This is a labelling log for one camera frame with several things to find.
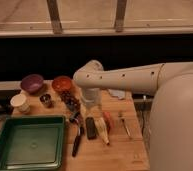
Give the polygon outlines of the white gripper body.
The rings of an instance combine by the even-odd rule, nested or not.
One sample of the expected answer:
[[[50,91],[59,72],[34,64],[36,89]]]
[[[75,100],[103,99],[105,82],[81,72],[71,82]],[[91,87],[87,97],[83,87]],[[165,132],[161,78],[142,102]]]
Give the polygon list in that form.
[[[92,117],[93,111],[100,112],[102,109],[100,89],[82,88],[81,102],[84,107],[84,117]]]

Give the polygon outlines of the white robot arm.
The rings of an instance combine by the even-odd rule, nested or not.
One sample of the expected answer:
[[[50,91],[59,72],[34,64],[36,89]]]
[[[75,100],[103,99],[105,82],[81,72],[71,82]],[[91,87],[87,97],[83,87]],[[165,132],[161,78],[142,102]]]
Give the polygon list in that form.
[[[84,97],[94,88],[150,96],[150,171],[193,171],[193,61],[106,70],[91,60],[73,80]]]

